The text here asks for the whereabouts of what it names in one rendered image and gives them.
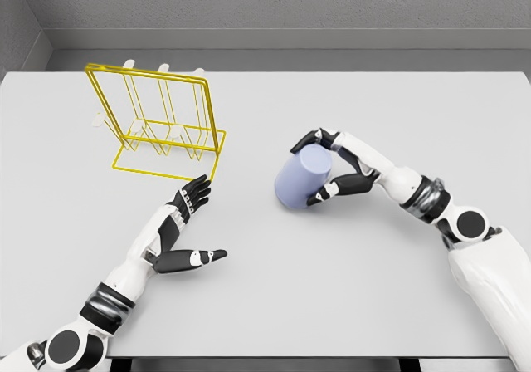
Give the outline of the lavender blue cup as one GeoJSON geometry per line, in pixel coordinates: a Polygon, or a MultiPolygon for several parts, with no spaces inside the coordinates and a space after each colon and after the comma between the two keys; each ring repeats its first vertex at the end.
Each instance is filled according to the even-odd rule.
{"type": "Polygon", "coordinates": [[[308,144],[295,153],[275,179],[275,194],[287,208],[307,208],[307,199],[327,181],[331,154],[318,144],[308,144]]]}

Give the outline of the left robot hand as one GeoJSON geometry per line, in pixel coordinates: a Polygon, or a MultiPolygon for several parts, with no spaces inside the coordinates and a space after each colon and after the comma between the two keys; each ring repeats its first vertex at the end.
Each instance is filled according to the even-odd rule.
{"type": "Polygon", "coordinates": [[[157,273],[184,272],[197,269],[227,256],[225,250],[174,250],[190,217],[208,202],[211,181],[204,174],[179,189],[150,218],[128,252],[148,263],[157,273]]]}

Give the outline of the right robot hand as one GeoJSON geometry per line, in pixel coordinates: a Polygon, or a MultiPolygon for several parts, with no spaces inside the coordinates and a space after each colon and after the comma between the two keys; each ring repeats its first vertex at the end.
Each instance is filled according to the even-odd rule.
{"type": "Polygon", "coordinates": [[[318,144],[324,149],[336,152],[354,167],[355,173],[338,176],[325,183],[315,194],[308,197],[307,206],[322,203],[337,195],[367,193],[377,179],[397,187],[401,170],[371,146],[349,133],[319,128],[300,139],[290,152],[295,154],[309,144],[318,144]]]}

